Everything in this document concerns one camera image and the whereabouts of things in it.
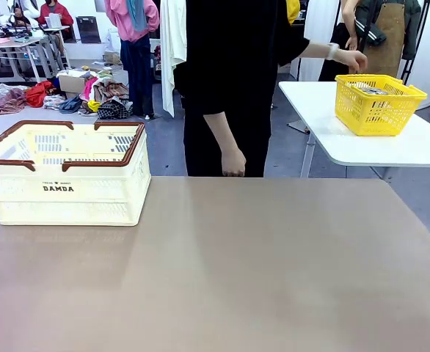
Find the black pants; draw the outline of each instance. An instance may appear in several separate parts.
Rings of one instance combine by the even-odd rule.
[[[135,43],[121,40],[120,59],[128,73],[128,94],[134,103],[134,114],[153,116],[153,74],[151,71],[150,37]]]
[[[230,125],[236,143],[246,158],[245,177],[264,176],[270,139],[270,104],[265,110],[262,123],[256,124],[253,120],[252,123]],[[203,115],[192,111],[190,103],[186,107],[184,150],[188,176],[223,176],[220,147]]]
[[[339,44],[341,49],[346,48],[347,40],[349,40],[350,34],[344,23],[339,23],[332,32],[331,43]],[[333,60],[324,60],[323,69],[319,76],[319,81],[330,82],[335,81],[337,75],[349,74],[349,67]]]

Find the black shirt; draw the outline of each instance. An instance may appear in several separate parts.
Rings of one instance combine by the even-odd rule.
[[[187,0],[186,29],[187,98],[202,114],[268,119],[278,65],[309,44],[291,28],[286,0]]]

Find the beige table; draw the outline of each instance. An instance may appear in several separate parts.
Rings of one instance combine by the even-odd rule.
[[[0,226],[6,351],[430,352],[430,234],[378,180],[155,177],[135,228]]]

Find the yellow fabric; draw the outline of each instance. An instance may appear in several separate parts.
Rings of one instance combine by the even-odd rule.
[[[288,22],[294,24],[298,14],[300,13],[300,0],[287,0]]]
[[[88,101],[88,108],[93,110],[94,112],[98,112],[99,106],[101,106],[101,103],[95,100]]]

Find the brown apron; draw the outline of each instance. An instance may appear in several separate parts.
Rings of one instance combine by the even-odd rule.
[[[404,4],[388,4],[383,0],[376,26],[386,35],[386,40],[378,46],[367,45],[364,54],[368,57],[368,68],[364,73],[374,75],[398,75],[403,54],[406,33]]]

